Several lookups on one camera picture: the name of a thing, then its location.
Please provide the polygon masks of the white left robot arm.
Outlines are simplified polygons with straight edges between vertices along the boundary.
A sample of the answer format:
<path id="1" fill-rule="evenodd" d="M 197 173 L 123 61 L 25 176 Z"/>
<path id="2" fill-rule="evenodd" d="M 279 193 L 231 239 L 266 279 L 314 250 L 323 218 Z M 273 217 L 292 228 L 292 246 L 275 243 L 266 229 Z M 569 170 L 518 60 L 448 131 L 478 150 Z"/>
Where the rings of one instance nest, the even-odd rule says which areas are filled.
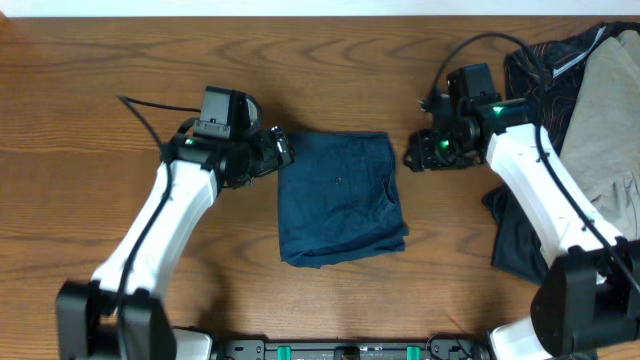
<path id="1" fill-rule="evenodd" d="M 294 154 L 283 130 L 238 141 L 180 128 L 143 208 L 114 253 L 86 283 L 66 281 L 55 302 L 62 359 L 215 359 L 215 338 L 174 327 L 164 310 L 176 265 L 200 218 L 224 188 L 285 167 Z"/>

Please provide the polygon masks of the dark blue denim shorts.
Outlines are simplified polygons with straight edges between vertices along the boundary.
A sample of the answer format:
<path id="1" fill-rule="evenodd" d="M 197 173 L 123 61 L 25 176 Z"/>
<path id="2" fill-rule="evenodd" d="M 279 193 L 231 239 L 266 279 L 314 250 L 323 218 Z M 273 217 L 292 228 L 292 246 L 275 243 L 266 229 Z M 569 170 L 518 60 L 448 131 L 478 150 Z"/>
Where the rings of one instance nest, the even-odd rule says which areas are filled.
<path id="1" fill-rule="evenodd" d="M 405 250 L 409 235 L 384 132 L 296 132 L 278 174 L 280 258 L 321 268 Z"/>

